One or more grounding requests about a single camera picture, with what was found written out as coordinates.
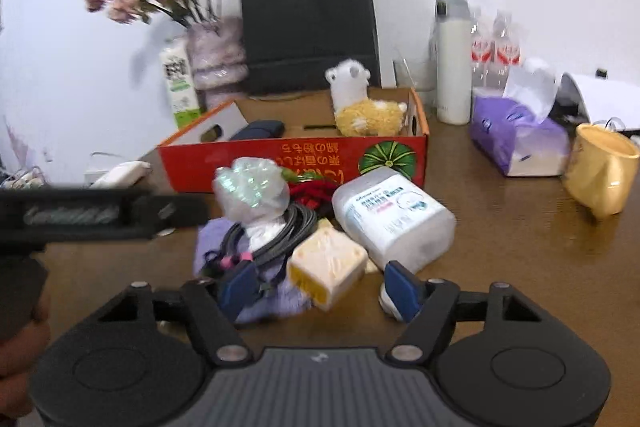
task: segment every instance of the white thermos bottle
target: white thermos bottle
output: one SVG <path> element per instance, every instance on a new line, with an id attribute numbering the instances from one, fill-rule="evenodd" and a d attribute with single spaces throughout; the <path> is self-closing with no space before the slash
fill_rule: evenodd
<path id="1" fill-rule="evenodd" d="M 466 0 L 436 0 L 438 120 L 464 125 L 471 116 L 471 14 Z"/>

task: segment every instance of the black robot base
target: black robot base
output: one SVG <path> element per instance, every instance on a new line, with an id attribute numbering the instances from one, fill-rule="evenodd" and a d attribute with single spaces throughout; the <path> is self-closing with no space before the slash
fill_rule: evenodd
<path id="1" fill-rule="evenodd" d="M 596 422 L 610 388 L 604 360 L 512 286 L 464 292 L 419 282 L 398 263 L 387 266 L 385 286 L 413 317 L 387 353 L 273 348 L 255 360 L 222 311 L 220 283 L 155 293 L 135 283 L 52 344 L 33 376 L 33 400 L 56 427 Z M 160 333 L 157 321 L 185 324 L 191 346 Z M 484 328 L 449 345 L 460 321 Z"/>

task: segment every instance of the red label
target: red label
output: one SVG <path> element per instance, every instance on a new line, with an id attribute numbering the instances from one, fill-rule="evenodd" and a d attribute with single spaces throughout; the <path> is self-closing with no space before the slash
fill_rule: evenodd
<path id="1" fill-rule="evenodd" d="M 485 39 L 476 39 L 471 45 L 471 60 L 488 62 L 491 59 L 491 43 Z"/>
<path id="2" fill-rule="evenodd" d="M 520 63 L 520 47 L 519 46 L 502 46 L 496 49 L 496 62 L 500 62 L 506 66 L 516 65 Z"/>

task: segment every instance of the human hand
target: human hand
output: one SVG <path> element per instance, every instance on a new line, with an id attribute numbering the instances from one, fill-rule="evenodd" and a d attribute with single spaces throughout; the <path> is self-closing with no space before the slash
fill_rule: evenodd
<path id="1" fill-rule="evenodd" d="M 32 320 L 13 338 L 0 343 L 0 422 L 31 412 L 29 377 L 33 365 L 49 344 L 50 298 L 42 293 Z"/>

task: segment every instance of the white charger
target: white charger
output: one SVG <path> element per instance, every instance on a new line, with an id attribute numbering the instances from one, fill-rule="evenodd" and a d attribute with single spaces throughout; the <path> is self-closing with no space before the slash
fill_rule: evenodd
<path id="1" fill-rule="evenodd" d="M 126 188 L 130 187 L 151 172 L 151 164 L 134 161 L 116 165 L 107 174 L 98 178 L 90 188 Z"/>

